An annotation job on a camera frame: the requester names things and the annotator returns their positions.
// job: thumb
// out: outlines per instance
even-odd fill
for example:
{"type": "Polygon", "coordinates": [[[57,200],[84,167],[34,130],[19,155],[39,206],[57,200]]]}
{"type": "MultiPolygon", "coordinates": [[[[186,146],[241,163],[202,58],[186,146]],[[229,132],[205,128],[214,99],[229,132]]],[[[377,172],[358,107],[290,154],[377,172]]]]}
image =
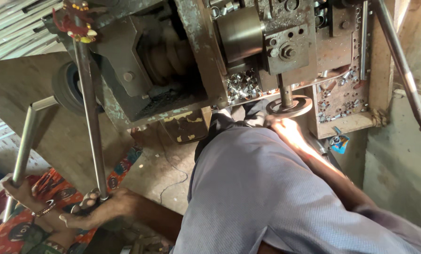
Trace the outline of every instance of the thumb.
{"type": "Polygon", "coordinates": [[[70,213],[62,213],[59,218],[66,223],[68,228],[89,230],[94,227],[89,216],[77,216],[70,213]]]}

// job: pulley wheel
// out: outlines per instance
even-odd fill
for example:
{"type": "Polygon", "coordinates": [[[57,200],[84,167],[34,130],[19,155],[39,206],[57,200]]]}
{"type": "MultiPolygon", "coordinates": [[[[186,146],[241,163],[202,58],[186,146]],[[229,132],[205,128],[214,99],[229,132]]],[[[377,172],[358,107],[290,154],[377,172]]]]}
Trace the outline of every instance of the pulley wheel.
{"type": "Polygon", "coordinates": [[[278,98],[267,105],[267,112],[278,118],[292,118],[303,115],[313,107],[313,101],[308,96],[293,95],[294,105],[289,108],[281,107],[281,98],[278,98]]]}
{"type": "MultiPolygon", "coordinates": [[[[85,116],[82,92],[79,89],[79,71],[74,62],[60,67],[52,78],[52,90],[57,101],[65,108],[79,116],[85,116]]],[[[99,106],[98,113],[104,112],[99,106]]]]}

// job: stacked metal pipes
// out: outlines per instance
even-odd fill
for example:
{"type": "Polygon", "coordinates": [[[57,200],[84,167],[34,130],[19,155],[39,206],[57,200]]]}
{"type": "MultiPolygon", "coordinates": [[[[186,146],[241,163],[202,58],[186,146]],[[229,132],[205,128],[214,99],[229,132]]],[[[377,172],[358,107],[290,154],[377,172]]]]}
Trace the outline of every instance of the stacked metal pipes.
{"type": "Polygon", "coordinates": [[[41,19],[62,7],[61,0],[19,0],[1,7],[0,60],[37,55],[57,44],[41,19]]]}

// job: decorative charm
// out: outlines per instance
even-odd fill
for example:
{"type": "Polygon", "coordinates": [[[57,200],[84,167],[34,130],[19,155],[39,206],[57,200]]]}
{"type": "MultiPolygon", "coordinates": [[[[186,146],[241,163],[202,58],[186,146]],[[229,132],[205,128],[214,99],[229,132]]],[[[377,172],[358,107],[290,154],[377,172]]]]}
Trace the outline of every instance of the decorative charm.
{"type": "Polygon", "coordinates": [[[57,20],[55,9],[52,9],[54,23],[57,28],[61,32],[67,32],[77,42],[94,42],[98,33],[91,29],[90,23],[93,23],[93,20],[87,17],[88,3],[83,1],[82,4],[71,4],[68,0],[64,0],[63,9],[66,10],[66,13],[63,15],[61,24],[57,20]],[[73,16],[77,16],[80,20],[86,22],[86,27],[76,26],[72,21],[73,16]]]}

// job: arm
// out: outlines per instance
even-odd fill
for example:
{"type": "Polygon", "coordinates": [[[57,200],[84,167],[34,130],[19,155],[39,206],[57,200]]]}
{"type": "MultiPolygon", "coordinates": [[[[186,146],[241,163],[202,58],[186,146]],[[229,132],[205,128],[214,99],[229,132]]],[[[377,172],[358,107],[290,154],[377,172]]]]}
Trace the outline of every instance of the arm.
{"type": "MultiPolygon", "coordinates": [[[[32,212],[39,212],[48,207],[48,204],[35,199],[32,195],[31,187],[28,180],[24,180],[19,188],[15,188],[11,184],[11,179],[2,183],[5,191],[14,199],[20,202],[23,206],[30,209],[32,212]]],[[[49,236],[48,240],[54,241],[65,248],[69,248],[73,242],[77,229],[67,228],[65,223],[59,219],[61,212],[57,209],[52,209],[44,216],[40,217],[44,223],[53,228],[54,232],[49,236]]]]}
{"type": "MultiPolygon", "coordinates": [[[[90,195],[90,199],[83,202],[81,208],[95,204],[99,194],[90,195]]],[[[66,222],[67,227],[90,229],[99,227],[116,217],[126,216],[145,224],[152,230],[163,235],[172,244],[176,242],[183,216],[177,212],[163,207],[133,191],[120,188],[110,193],[110,198],[92,211],[88,216],[62,214],[60,219],[66,222]]]]}
{"type": "Polygon", "coordinates": [[[353,211],[360,205],[376,206],[372,199],[306,143],[296,122],[285,118],[272,124],[272,128],[309,169],[332,188],[347,211],[353,211]]]}

